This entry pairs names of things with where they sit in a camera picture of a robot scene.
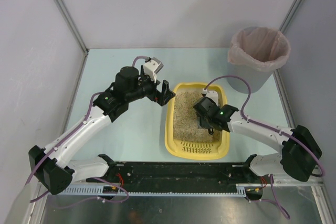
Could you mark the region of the black litter scoop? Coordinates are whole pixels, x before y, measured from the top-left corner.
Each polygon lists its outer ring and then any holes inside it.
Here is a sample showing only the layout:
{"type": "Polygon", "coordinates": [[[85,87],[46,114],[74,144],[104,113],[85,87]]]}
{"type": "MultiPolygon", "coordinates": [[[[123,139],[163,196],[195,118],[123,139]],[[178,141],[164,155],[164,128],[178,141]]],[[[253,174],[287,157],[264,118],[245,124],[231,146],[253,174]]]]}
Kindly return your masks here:
{"type": "Polygon", "coordinates": [[[197,118],[197,126],[199,129],[207,129],[209,135],[214,134],[213,127],[204,118],[197,118]]]}

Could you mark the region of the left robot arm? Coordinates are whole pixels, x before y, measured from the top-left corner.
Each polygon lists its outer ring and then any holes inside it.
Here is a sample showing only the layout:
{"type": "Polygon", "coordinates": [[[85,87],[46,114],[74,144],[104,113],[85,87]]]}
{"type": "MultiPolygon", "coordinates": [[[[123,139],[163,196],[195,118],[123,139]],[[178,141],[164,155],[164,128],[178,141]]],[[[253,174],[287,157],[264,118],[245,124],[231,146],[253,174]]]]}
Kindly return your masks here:
{"type": "Polygon", "coordinates": [[[44,148],[37,145],[28,152],[31,174],[27,181],[36,177],[49,193],[57,195],[71,183],[87,178],[103,177],[112,166],[112,159],[105,154],[76,162],[73,156],[100,130],[113,123],[126,112],[129,104],[147,97],[165,106],[175,93],[169,83],[157,79],[162,69],[159,63],[147,62],[137,69],[126,66],[116,74],[115,81],[104,92],[92,95],[84,118],[44,148]]]}

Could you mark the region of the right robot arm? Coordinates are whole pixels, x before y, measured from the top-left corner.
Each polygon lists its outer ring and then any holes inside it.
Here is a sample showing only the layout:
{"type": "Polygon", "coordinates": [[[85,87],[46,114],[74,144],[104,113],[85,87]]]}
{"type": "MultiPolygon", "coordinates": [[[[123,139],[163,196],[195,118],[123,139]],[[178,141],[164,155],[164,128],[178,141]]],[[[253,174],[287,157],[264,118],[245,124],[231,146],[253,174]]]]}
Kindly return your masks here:
{"type": "Polygon", "coordinates": [[[275,150],[273,154],[253,154],[247,158],[243,167],[253,176],[287,174],[307,182],[313,175],[322,151],[306,127],[298,125],[291,129],[257,122],[244,117],[234,106],[219,107],[209,97],[200,98],[193,108],[201,128],[244,135],[275,150]]]}

